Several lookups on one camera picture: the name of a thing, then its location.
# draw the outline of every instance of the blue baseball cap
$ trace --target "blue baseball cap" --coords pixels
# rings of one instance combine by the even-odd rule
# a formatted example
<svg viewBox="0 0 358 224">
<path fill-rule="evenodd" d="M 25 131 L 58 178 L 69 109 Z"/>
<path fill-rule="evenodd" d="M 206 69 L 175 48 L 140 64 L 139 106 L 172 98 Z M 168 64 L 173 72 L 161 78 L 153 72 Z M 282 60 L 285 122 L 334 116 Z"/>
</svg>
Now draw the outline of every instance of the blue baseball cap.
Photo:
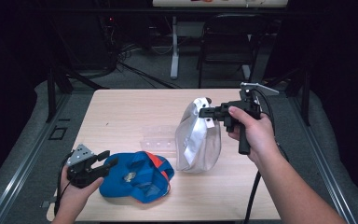
<svg viewBox="0 0 358 224">
<path fill-rule="evenodd" d="M 151 203 L 170 191 L 174 170 L 164 157 L 146 151 L 117 153 L 104 163 L 118 158 L 104 178 L 100 192 L 104 197 L 131 196 L 141 203 Z"/>
</svg>

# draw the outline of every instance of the human hand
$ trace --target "human hand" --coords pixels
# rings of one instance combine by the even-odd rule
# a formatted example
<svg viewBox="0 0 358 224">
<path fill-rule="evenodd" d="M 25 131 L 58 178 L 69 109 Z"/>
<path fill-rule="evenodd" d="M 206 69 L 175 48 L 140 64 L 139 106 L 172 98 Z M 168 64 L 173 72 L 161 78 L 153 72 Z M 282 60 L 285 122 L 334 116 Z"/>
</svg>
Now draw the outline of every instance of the human hand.
<svg viewBox="0 0 358 224">
<path fill-rule="evenodd" d="M 249 159 L 251 159 L 251 161 L 258 164 L 260 159 L 268 155 L 273 155 L 275 152 L 279 152 L 275 142 L 271 121 L 266 114 L 262 113 L 260 115 L 261 119 L 254 119 L 236 106 L 231 106 L 228 109 L 228 112 L 234 119 L 237 119 L 245 126 L 246 139 L 251 146 L 251 153 L 249 154 Z M 236 126 L 234 132 L 228 133 L 228 136 L 239 140 L 240 127 Z"/>
<path fill-rule="evenodd" d="M 103 178 L 100 177 L 87 187 L 79 189 L 69 184 L 67 172 L 68 166 L 65 165 L 61 173 L 61 190 L 63 192 L 61 192 L 60 209 L 52 223 L 74 223 L 86 205 L 89 196 L 103 183 Z"/>
</svg>

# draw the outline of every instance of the forearm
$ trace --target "forearm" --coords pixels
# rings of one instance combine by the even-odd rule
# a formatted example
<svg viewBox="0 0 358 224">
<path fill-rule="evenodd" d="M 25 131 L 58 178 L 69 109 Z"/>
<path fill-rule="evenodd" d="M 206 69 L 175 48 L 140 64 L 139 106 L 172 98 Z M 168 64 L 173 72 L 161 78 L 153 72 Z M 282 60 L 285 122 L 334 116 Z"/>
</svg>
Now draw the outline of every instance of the forearm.
<svg viewBox="0 0 358 224">
<path fill-rule="evenodd" d="M 65 213 L 57 213 L 57 216 L 51 222 L 52 224 L 72 224 L 75 223 L 76 216 Z"/>
<path fill-rule="evenodd" d="M 277 152 L 262 157 L 256 165 L 283 223 L 344 223 Z"/>
</svg>

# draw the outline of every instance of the transparent bag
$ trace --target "transparent bag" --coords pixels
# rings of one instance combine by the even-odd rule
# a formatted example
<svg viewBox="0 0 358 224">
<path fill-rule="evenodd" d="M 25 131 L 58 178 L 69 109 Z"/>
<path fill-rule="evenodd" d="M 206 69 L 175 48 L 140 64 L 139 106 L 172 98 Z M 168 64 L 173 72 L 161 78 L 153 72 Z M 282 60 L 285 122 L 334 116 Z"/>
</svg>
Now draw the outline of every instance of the transparent bag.
<svg viewBox="0 0 358 224">
<path fill-rule="evenodd" d="M 188 105 L 176 128 L 176 170 L 188 173 L 208 171 L 219 158 L 220 124 L 217 120 L 199 118 L 203 107 L 210 107 L 208 99 L 195 99 Z"/>
</svg>

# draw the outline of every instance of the black chair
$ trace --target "black chair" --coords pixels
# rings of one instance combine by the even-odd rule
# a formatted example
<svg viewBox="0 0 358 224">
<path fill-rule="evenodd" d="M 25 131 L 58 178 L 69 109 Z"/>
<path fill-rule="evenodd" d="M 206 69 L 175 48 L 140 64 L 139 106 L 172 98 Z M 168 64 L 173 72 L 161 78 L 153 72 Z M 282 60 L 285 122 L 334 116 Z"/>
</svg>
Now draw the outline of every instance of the black chair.
<svg viewBox="0 0 358 224">
<path fill-rule="evenodd" d="M 251 81 L 268 24 L 266 18 L 254 14 L 219 14 L 208 19 L 200 40 L 199 88 L 204 63 L 249 65 Z"/>
</svg>

